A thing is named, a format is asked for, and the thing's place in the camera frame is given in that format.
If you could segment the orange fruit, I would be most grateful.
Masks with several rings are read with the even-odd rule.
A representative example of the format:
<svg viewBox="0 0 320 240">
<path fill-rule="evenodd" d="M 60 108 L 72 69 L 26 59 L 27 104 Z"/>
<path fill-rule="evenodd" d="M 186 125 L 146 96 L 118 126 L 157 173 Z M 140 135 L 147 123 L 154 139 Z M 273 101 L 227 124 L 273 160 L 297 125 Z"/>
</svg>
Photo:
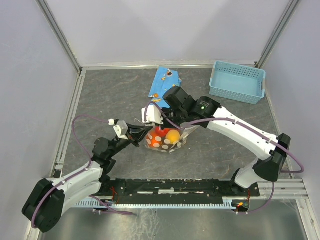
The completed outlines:
<svg viewBox="0 0 320 240">
<path fill-rule="evenodd" d="M 146 136 L 146 143 L 150 148 L 160 148 L 163 145 L 163 139 L 155 132 Z"/>
</svg>

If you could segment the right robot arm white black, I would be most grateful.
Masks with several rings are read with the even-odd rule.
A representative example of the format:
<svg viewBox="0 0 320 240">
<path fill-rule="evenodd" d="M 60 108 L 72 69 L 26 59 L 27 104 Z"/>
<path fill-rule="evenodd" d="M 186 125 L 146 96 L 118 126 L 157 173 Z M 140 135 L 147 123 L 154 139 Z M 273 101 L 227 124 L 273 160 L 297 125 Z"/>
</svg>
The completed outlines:
<svg viewBox="0 0 320 240">
<path fill-rule="evenodd" d="M 179 127 L 201 126 L 220 133 L 251 151 L 255 160 L 238 169 L 229 183 L 231 193 L 242 195 L 256 182 L 277 182 L 288 156 L 291 138 L 282 133 L 264 132 L 233 115 L 217 101 L 202 96 L 195 100 L 181 87 L 174 86 L 163 95 L 168 108 L 166 122 Z"/>
</svg>

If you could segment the red bell pepper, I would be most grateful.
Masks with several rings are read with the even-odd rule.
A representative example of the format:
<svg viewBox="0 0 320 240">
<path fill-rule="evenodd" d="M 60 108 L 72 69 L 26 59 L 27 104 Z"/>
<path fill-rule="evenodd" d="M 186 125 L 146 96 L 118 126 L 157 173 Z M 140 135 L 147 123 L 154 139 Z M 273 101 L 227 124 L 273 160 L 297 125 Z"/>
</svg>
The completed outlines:
<svg viewBox="0 0 320 240">
<path fill-rule="evenodd" d="M 157 127 L 155 127 L 154 131 L 155 131 L 157 136 L 163 138 L 168 134 L 168 132 L 170 130 L 171 130 L 170 128 L 161 128 L 160 126 L 157 126 Z"/>
</svg>

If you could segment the small yellow fruit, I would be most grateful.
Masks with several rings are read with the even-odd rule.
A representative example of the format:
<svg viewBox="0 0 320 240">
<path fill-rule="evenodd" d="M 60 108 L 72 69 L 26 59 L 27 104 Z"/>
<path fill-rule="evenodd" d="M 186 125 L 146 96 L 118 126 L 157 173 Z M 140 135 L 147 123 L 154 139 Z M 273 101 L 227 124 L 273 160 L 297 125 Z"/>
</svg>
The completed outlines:
<svg viewBox="0 0 320 240">
<path fill-rule="evenodd" d="M 172 129 L 170 130 L 167 135 L 165 136 L 165 143 L 174 145 L 180 140 L 180 132 L 178 130 Z"/>
</svg>

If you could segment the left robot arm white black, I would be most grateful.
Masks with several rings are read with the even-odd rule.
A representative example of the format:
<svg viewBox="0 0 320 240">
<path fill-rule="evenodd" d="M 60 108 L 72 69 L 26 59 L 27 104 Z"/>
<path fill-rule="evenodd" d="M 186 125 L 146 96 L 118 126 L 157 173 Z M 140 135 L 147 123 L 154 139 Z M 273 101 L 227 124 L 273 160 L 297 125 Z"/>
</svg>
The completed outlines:
<svg viewBox="0 0 320 240">
<path fill-rule="evenodd" d="M 111 189 L 108 173 L 116 164 L 115 155 L 140 142 L 152 126 L 137 126 L 120 120 L 113 127 L 115 137 L 98 138 L 93 144 L 88 163 L 61 178 L 38 181 L 22 208 L 22 214 L 34 229 L 46 233 L 63 214 L 82 199 L 98 193 L 106 195 Z"/>
</svg>

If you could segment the clear zip top bag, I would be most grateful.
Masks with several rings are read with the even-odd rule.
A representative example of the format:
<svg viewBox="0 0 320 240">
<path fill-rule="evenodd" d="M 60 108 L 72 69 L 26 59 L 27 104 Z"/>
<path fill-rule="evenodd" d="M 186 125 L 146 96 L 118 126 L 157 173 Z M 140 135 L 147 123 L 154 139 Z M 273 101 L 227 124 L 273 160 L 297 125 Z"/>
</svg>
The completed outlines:
<svg viewBox="0 0 320 240">
<path fill-rule="evenodd" d="M 199 126 L 188 127 L 185 129 L 163 128 L 155 126 L 144 137 L 147 149 L 161 152 L 172 153 L 182 148 L 190 134 L 197 130 Z"/>
</svg>

